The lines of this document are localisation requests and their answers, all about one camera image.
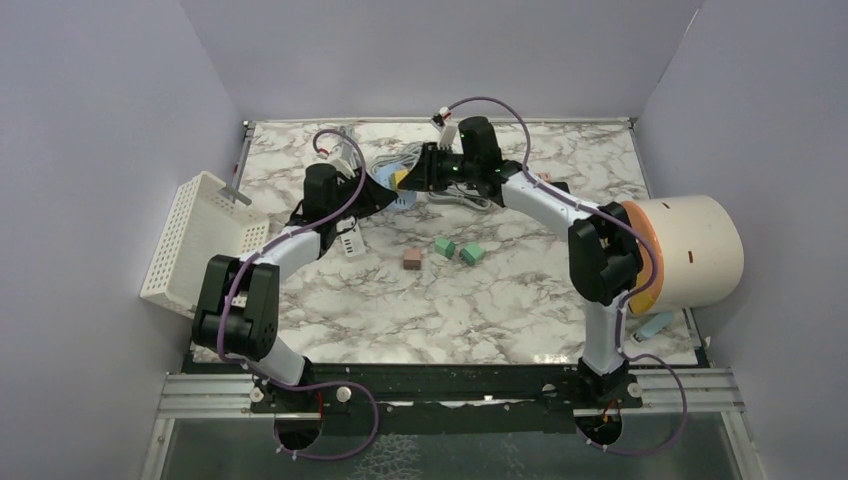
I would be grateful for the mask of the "round blue power socket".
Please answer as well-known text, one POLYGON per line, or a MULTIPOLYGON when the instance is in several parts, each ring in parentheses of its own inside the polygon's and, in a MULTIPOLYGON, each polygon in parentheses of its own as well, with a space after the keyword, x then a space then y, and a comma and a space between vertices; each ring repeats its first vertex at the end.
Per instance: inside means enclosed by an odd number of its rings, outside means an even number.
POLYGON ((404 176, 407 172, 408 169, 406 167, 399 163, 395 163, 382 165, 378 167, 373 173, 375 180, 381 186, 388 188, 389 190, 392 190, 394 193, 397 194, 397 199, 394 200, 387 207, 387 210, 389 211, 409 210, 414 207, 417 202, 417 193, 415 191, 397 189, 397 174, 400 173, 402 176, 404 176))

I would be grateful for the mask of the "white power strip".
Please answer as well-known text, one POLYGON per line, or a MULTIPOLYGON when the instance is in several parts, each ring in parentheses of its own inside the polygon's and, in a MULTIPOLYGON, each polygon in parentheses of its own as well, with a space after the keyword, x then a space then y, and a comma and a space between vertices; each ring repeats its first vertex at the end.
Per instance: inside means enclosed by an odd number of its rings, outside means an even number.
POLYGON ((346 257, 353 258, 366 253, 367 248, 356 217, 339 221, 337 227, 338 238, 346 257))

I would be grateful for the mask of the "pink plug adapter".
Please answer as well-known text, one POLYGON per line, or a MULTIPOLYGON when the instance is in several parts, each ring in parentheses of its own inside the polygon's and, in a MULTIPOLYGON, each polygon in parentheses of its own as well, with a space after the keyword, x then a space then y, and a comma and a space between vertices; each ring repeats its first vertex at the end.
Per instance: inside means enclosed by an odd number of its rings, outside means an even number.
POLYGON ((402 267, 404 270, 419 271, 423 266, 423 250, 420 248, 407 248, 403 252, 402 267))

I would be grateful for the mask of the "green plug adapter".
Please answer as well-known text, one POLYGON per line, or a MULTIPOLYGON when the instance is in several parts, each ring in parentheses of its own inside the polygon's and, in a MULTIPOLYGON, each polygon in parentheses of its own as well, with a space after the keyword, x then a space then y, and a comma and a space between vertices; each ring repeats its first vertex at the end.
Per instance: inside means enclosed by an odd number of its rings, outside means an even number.
POLYGON ((456 251, 456 244, 444 237, 437 237, 433 242, 433 251, 444 258, 451 259, 456 251))
POLYGON ((469 243, 459 251, 459 256, 466 265, 475 266, 480 263, 485 253, 485 249, 479 244, 469 243))

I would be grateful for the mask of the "yellow plug adapter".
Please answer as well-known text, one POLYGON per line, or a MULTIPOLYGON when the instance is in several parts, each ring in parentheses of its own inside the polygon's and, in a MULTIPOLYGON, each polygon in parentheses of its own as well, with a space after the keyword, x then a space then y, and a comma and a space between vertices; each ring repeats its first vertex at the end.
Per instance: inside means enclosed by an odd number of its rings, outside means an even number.
POLYGON ((388 176, 390 188, 393 190, 402 190, 401 183, 407 175, 408 171, 406 169, 400 169, 390 173, 388 176))

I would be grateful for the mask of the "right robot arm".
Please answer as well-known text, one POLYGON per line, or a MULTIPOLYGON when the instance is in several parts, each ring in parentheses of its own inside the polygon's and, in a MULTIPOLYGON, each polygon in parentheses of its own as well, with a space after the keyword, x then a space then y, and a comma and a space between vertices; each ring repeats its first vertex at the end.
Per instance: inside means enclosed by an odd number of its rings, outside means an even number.
POLYGON ((569 276, 584 300, 585 344, 578 361, 577 393, 600 407, 628 382, 622 329, 627 294, 635 288, 643 259, 624 207, 585 203, 542 180, 525 163, 504 159, 494 126, 482 116, 457 128, 462 150, 428 142, 396 186, 417 192, 465 184, 480 196, 523 213, 564 238, 569 276))

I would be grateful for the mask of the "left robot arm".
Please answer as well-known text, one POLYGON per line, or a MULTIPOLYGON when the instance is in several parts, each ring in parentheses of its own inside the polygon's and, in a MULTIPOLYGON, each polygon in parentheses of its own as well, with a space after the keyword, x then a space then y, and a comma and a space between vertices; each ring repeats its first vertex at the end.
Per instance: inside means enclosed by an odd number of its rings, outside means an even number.
POLYGON ((303 197, 277 237, 240 257, 218 254, 209 260, 193 343, 267 378, 288 409, 309 406, 315 387, 306 377, 310 362, 278 336, 281 283, 327 253, 340 221, 374 215, 397 198, 361 168, 345 176, 329 163, 309 166, 303 197))

